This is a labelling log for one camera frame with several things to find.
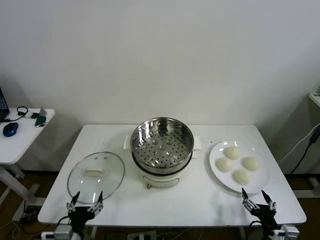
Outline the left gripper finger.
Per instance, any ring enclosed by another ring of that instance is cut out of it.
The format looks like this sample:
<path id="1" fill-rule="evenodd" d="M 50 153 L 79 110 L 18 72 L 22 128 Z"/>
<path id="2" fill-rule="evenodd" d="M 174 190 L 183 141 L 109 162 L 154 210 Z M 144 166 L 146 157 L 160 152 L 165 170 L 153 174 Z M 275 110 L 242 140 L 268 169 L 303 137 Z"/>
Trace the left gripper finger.
<path id="1" fill-rule="evenodd" d="M 71 202 L 68 202 L 66 204 L 66 208 L 68 212 L 74 212 L 76 210 L 76 203 L 79 198 L 79 195 L 80 195 L 80 191 L 78 191 L 77 194 L 72 197 Z"/>
<path id="2" fill-rule="evenodd" d="M 89 209 L 89 211 L 91 213 L 93 213 L 94 215 L 98 215 L 102 209 L 104 208 L 104 204 L 103 204 L 103 191 L 100 192 L 100 195 L 98 197 L 98 200 L 96 203 L 94 203 L 91 208 Z"/>

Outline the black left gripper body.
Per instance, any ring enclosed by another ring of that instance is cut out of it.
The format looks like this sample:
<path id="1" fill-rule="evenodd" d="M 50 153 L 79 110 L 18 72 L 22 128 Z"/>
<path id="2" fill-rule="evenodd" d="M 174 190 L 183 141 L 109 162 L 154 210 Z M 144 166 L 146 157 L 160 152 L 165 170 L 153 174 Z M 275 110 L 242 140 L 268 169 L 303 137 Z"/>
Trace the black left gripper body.
<path id="1" fill-rule="evenodd" d="M 73 232 L 82 232 L 87 221 L 96 216 L 96 206 L 77 206 L 67 205 L 68 217 Z"/>

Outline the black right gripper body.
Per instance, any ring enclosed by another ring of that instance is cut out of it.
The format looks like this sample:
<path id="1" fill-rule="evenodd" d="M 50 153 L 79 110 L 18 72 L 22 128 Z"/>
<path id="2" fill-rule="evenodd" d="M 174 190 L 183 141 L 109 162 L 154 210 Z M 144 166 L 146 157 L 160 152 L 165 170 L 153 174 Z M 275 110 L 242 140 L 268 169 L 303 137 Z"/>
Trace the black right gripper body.
<path id="1" fill-rule="evenodd" d="M 275 215 L 277 213 L 273 205 L 257 204 L 251 211 L 251 215 L 257 217 L 263 229 L 277 229 Z"/>

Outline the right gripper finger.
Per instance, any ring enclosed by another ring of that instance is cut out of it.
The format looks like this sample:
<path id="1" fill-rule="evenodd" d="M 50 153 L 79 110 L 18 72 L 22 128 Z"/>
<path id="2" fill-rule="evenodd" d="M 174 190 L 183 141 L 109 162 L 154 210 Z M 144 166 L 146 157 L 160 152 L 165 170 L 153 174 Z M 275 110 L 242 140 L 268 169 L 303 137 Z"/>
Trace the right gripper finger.
<path id="1" fill-rule="evenodd" d="M 262 195 L 264 197 L 264 200 L 266 201 L 266 203 L 269 206 L 269 209 L 271 211 L 276 211 L 276 202 L 272 201 L 270 196 L 264 190 L 262 190 L 261 192 L 262 192 Z"/>
<path id="2" fill-rule="evenodd" d="M 242 188 L 242 204 L 244 205 L 245 209 L 250 213 L 259 209 L 259 206 L 249 199 L 248 194 L 243 188 Z"/>

